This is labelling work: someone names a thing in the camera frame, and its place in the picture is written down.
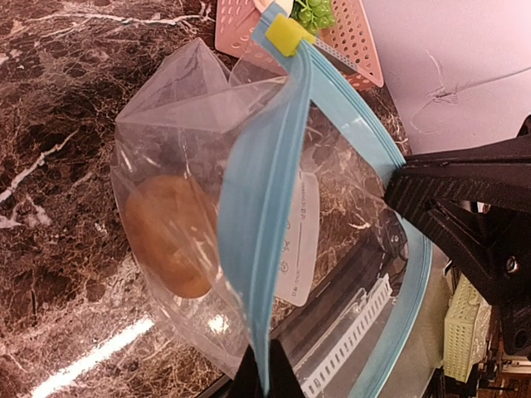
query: brown potato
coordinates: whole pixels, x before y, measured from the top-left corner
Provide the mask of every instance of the brown potato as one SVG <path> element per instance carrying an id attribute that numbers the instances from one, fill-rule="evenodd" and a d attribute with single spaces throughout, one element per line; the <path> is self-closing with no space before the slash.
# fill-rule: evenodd
<path id="1" fill-rule="evenodd" d="M 157 176 L 140 184 L 125 204 L 124 227 L 137 261 L 179 297 L 208 293 L 210 283 L 190 245 L 217 271 L 216 210 L 191 177 Z"/>

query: white label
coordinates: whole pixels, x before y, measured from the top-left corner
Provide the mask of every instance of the white label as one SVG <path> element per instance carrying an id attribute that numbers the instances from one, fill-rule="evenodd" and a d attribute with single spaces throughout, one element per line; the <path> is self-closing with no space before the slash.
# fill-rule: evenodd
<path id="1" fill-rule="evenodd" d="M 295 180 L 275 295 L 298 307 L 308 300 L 319 238 L 319 183 L 310 172 Z"/>

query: pink plastic basket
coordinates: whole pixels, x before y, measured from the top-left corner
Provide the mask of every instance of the pink plastic basket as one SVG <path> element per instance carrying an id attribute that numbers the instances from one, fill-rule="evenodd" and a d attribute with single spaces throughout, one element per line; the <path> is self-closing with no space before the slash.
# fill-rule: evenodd
<path id="1" fill-rule="evenodd" d="M 380 60 L 373 34 L 361 0 L 333 0 L 332 7 L 338 23 L 322 32 L 321 38 L 358 65 L 358 73 L 347 77 L 356 90 L 383 86 Z M 260 19 L 253 0 L 218 0 L 216 48 L 240 58 L 251 54 L 268 69 L 274 65 L 271 57 L 251 40 L 251 33 Z"/>

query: dark marble surface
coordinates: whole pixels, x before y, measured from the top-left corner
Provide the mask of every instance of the dark marble surface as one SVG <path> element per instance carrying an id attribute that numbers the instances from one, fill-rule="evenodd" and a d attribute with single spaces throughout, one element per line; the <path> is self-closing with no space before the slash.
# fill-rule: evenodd
<path id="1" fill-rule="evenodd" d="M 153 325 L 109 169 L 117 113 L 183 43 L 213 45 L 215 6 L 0 2 L 2 398 L 192 397 L 220 376 Z M 363 96 L 406 152 L 387 90 Z"/>

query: plastic container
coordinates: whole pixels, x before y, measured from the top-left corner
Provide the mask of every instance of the plastic container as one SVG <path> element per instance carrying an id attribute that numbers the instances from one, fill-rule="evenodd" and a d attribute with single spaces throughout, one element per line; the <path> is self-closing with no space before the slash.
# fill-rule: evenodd
<path id="1" fill-rule="evenodd" d="M 333 0 L 335 27 L 322 31 L 323 39 L 358 65 L 359 73 L 347 77 L 356 90 L 383 86 L 380 60 L 361 0 Z M 250 55 L 258 65 L 280 72 L 273 58 L 252 42 L 251 34 L 260 20 L 253 0 L 219 0 L 216 16 L 216 49 L 235 56 Z"/>
<path id="2" fill-rule="evenodd" d="M 445 375 L 466 383 L 485 355 L 490 305 L 462 275 L 445 317 Z"/>

